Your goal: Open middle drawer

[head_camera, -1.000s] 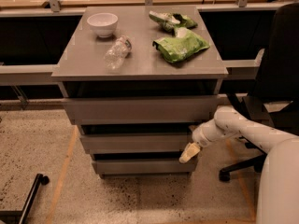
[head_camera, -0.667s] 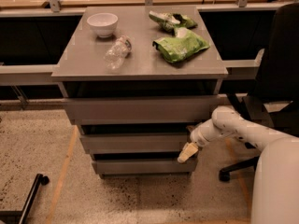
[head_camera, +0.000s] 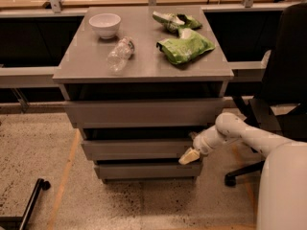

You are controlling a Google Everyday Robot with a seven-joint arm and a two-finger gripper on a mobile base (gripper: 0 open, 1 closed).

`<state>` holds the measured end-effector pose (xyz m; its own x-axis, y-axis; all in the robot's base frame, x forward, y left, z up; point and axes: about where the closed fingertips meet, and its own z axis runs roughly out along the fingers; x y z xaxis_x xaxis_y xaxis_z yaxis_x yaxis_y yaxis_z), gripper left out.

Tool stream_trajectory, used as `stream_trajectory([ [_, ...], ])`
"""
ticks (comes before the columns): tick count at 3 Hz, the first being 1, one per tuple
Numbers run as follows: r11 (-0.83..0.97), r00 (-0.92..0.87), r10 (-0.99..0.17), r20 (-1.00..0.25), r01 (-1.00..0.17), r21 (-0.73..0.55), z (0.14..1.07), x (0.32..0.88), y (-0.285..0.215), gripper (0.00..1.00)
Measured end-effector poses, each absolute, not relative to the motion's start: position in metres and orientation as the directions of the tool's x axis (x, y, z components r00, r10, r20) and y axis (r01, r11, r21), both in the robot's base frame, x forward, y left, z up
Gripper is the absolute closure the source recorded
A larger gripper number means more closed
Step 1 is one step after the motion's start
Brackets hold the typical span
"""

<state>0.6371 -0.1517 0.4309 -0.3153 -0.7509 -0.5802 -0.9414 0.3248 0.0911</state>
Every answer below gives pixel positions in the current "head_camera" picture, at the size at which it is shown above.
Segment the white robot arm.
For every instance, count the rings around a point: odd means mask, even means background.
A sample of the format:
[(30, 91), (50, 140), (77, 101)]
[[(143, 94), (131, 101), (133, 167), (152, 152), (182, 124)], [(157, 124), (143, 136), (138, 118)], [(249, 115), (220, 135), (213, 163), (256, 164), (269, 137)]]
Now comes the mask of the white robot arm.
[(307, 230), (307, 143), (246, 124), (233, 113), (196, 134), (179, 159), (189, 164), (216, 148), (241, 140), (265, 157), (256, 230)]

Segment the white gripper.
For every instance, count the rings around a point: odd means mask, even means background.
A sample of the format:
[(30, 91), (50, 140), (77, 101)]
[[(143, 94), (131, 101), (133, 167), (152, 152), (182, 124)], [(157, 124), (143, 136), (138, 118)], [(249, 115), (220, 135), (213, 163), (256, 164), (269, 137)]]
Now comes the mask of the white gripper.
[(187, 165), (198, 160), (203, 155), (208, 155), (217, 147), (218, 136), (215, 130), (205, 130), (197, 134), (197, 132), (190, 132), (189, 136), (194, 138), (193, 148), (189, 148), (184, 152), (178, 160), (181, 165)]

